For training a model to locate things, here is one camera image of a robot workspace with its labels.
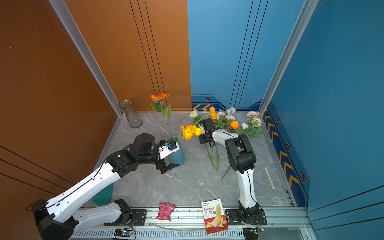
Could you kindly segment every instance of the gray marble surface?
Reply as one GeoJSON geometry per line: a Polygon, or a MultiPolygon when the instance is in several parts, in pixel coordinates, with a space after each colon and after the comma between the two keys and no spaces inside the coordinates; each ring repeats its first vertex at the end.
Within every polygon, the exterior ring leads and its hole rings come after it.
{"type": "MultiPolygon", "coordinates": [[[[246,112],[234,113],[240,123],[246,122],[246,112]]],[[[121,120],[117,133],[108,150],[107,156],[124,146],[131,144],[134,138],[143,133],[150,133],[156,142],[169,137],[165,120],[159,113],[139,113],[143,119],[141,127],[130,128],[125,116],[121,120]]],[[[178,136],[182,124],[191,123],[189,113],[172,113],[170,128],[178,136]]],[[[257,140],[250,139],[257,156],[254,171],[255,193],[261,206],[290,206],[291,200],[280,180],[265,136],[257,140]],[[275,190],[272,189],[264,167],[267,167],[275,190]]],[[[124,199],[131,207],[158,207],[160,202],[171,202],[177,206],[197,207],[202,201],[221,198],[224,206],[238,206],[239,187],[234,170],[220,179],[229,167],[226,149],[218,144],[220,154],[219,170],[212,169],[207,151],[194,136],[189,141],[182,141],[185,163],[166,174],[160,174],[154,165],[139,165],[114,183],[112,201],[124,199]]]]}

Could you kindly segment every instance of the blue wall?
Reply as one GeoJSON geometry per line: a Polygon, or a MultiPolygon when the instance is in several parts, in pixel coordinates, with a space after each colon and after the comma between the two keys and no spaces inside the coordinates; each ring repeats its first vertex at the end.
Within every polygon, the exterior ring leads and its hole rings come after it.
{"type": "Polygon", "coordinates": [[[377,0],[319,1],[272,98],[308,172],[320,240],[384,233],[382,219],[369,221],[384,217],[383,10],[377,0]]]}
{"type": "Polygon", "coordinates": [[[260,101],[303,3],[188,0],[192,96],[213,96],[227,108],[260,101]]]}

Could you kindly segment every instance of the red plastic bag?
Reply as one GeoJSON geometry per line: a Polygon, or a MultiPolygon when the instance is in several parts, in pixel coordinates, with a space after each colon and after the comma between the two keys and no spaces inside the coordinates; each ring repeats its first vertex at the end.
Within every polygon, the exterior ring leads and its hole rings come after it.
{"type": "Polygon", "coordinates": [[[159,220],[170,220],[170,214],[175,210],[176,205],[169,202],[161,202],[159,205],[159,214],[156,219],[159,220]]]}

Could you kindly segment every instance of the clear glass vase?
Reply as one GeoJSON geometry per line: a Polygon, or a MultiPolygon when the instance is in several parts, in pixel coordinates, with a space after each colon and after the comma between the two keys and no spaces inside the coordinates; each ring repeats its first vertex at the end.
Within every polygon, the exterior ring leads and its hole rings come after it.
{"type": "Polygon", "coordinates": [[[125,112],[127,116],[128,124],[132,128],[140,127],[143,124],[143,120],[133,108],[134,101],[132,99],[124,99],[120,102],[119,107],[125,112]]]}

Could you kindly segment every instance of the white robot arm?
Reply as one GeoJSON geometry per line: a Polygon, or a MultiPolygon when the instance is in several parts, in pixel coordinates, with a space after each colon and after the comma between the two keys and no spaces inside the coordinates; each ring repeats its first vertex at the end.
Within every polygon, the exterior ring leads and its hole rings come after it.
{"type": "Polygon", "coordinates": [[[236,171],[240,188],[239,215],[244,224],[255,223],[260,219],[262,209],[257,203],[255,187],[253,184],[253,169],[256,155],[245,134],[230,133],[222,128],[215,127],[211,119],[200,122],[203,134],[199,136],[201,144],[218,142],[227,149],[228,160],[236,171]]]}
{"type": "Polygon", "coordinates": [[[126,224],[132,216],[130,207],[122,199],[108,206],[78,210],[99,191],[119,180],[140,164],[155,164],[161,173],[178,166],[166,165],[164,158],[179,150],[179,144],[160,141],[147,133],[137,136],[133,144],[111,154],[93,173],[64,193],[48,201],[40,199],[32,204],[35,222],[43,240],[67,240],[72,234],[109,222],[126,224]]]}

